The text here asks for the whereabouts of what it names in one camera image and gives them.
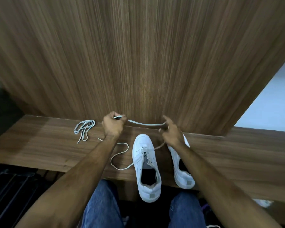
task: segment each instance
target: blue denim jeans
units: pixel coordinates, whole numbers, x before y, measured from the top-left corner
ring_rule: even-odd
[[[100,180],[89,200],[82,219],[82,228],[122,228],[124,224],[117,204],[117,188],[111,181]],[[171,202],[169,228],[205,228],[204,215],[198,199],[181,192]]]

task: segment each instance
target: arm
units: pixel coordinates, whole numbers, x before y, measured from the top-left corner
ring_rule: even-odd
[[[74,227],[79,221],[127,121],[103,119],[105,139],[57,180],[21,218],[16,227]]]
[[[216,216],[226,228],[281,228],[231,180],[186,146],[181,130],[171,119],[166,116],[164,118],[168,124],[166,131],[160,130],[164,141],[176,150]]]

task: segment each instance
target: person's left hand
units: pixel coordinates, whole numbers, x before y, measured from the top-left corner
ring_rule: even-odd
[[[102,121],[102,126],[105,130],[105,137],[119,138],[119,136],[121,135],[123,126],[128,119],[125,115],[123,115],[122,118],[119,120],[114,119],[114,117],[119,115],[120,114],[112,111],[104,117]]]

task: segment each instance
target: person's right arm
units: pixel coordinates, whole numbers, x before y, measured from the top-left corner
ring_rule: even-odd
[[[181,130],[166,116],[167,130],[160,130],[165,143],[173,147],[198,187],[226,228],[281,228],[247,194],[224,177],[209,162],[185,145]]]

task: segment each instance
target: forearm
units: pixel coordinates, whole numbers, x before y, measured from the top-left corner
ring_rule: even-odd
[[[185,144],[175,147],[216,216],[226,228],[279,227],[248,195]]]
[[[106,137],[57,180],[27,211],[17,227],[73,227],[82,215],[117,143]]]

